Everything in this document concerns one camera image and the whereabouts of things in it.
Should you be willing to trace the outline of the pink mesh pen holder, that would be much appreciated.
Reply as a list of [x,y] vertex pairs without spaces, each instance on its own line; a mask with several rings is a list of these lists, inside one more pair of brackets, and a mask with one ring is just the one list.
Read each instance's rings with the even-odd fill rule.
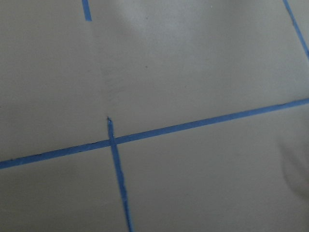
[[301,175],[300,187],[305,193],[309,193],[309,172],[307,170],[305,170]]

